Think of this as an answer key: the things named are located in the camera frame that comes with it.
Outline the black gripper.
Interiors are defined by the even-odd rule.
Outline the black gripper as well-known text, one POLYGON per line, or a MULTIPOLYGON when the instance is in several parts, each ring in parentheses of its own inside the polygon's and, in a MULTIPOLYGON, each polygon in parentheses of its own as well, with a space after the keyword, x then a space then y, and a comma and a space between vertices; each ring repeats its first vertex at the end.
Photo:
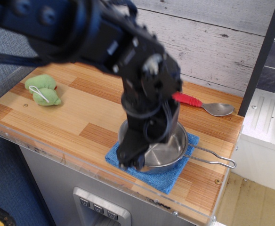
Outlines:
POLYGON ((178 121, 179 106, 170 98, 151 113, 126 112, 128 129, 119 131, 117 148, 117 159, 122 169, 133 167, 142 171, 149 145, 169 140, 178 121))

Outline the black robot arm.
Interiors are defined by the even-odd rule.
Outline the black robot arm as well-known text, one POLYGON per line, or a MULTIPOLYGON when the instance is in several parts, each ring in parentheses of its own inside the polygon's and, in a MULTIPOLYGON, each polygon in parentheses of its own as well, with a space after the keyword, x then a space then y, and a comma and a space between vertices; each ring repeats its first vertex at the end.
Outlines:
POLYGON ((161 171, 184 150, 171 146, 178 127, 180 67, 136 21, 129 0, 0 0, 0 27, 25 36, 36 57, 0 54, 0 64, 80 62, 120 76, 127 128, 116 151, 122 169, 161 171))

